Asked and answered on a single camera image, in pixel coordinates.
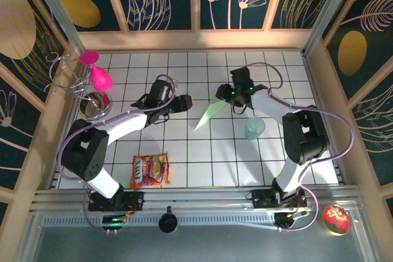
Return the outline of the pink flat round sponge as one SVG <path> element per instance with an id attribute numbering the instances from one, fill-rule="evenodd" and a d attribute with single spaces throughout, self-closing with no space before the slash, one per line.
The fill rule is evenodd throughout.
<path id="1" fill-rule="evenodd" d="M 94 65 L 99 60 L 99 53 L 96 51 L 86 51 L 80 55 L 79 61 L 86 66 Z"/>

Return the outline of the small controller board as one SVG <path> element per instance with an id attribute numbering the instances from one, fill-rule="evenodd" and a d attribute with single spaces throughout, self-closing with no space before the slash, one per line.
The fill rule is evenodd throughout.
<path id="1" fill-rule="evenodd" d="M 123 228 L 127 217 L 125 214 L 120 215 L 103 215 L 102 218 L 102 228 L 105 231 L 118 231 Z"/>
<path id="2" fill-rule="evenodd" d="M 299 227 L 299 228 L 293 228 L 293 225 L 295 224 L 295 221 L 298 220 L 299 218 L 307 217 L 309 215 L 309 212 L 307 210 L 304 211 L 297 211 L 297 212 L 278 212 L 274 213 L 274 226 L 278 228 L 278 230 L 281 231 L 286 231 L 286 232 L 295 232 L 295 231 L 301 231 L 304 230 L 308 227 L 308 225 Z"/>

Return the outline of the red round floral tin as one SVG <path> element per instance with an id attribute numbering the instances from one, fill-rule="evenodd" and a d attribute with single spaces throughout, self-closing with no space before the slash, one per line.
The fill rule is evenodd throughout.
<path id="1" fill-rule="evenodd" d="M 328 205 L 322 210 L 321 223 L 325 230 L 334 236 L 345 235 L 351 229 L 349 214 L 337 204 Z"/>

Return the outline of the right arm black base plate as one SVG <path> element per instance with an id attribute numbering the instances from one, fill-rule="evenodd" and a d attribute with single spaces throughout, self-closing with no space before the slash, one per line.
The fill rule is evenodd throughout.
<path id="1" fill-rule="evenodd" d="M 246 199 L 252 201 L 254 209 L 289 208 L 299 209 L 307 206 L 304 189 L 298 189 L 294 194 L 281 199 L 279 191 L 273 188 L 251 190 Z"/>

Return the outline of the teal translucent plastic cup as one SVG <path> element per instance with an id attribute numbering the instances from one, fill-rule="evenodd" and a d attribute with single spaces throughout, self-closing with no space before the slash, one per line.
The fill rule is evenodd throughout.
<path id="1" fill-rule="evenodd" d="M 265 130 L 265 122 L 260 117 L 251 117 L 246 120 L 245 137 L 249 141 L 256 140 Z"/>

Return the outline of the pink egg-shaped sponge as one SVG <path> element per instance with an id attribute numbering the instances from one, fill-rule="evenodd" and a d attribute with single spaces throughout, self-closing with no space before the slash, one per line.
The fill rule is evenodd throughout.
<path id="1" fill-rule="evenodd" d="M 113 81 L 109 73 L 101 67 L 91 67 L 90 81 L 96 91 L 105 92 L 112 88 Z"/>

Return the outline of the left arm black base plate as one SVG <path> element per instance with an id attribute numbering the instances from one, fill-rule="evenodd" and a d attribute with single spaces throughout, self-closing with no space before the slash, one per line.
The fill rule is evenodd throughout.
<path id="1" fill-rule="evenodd" d="M 141 191 L 122 191 L 107 199 L 99 193 L 92 193 L 88 204 L 89 212 L 141 211 L 144 193 Z"/>

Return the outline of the orange Fox's candy bag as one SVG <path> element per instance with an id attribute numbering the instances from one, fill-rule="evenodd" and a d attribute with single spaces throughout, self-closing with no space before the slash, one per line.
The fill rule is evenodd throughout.
<path id="1" fill-rule="evenodd" d="M 144 187 L 171 184 L 169 167 L 168 152 L 134 156 L 130 188 L 137 190 Z"/>

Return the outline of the aluminium mounting rail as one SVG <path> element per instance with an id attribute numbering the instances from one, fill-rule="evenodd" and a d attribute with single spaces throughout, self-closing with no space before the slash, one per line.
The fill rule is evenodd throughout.
<path id="1" fill-rule="evenodd" d="M 310 185 L 321 208 L 339 204 L 345 209 L 363 207 L 360 189 L 355 185 Z M 144 213 L 159 213 L 171 206 L 175 212 L 241 212 L 253 209 L 251 187 L 238 188 L 148 188 L 144 190 Z M 41 190 L 34 194 L 30 214 L 66 214 L 82 211 L 85 191 Z"/>

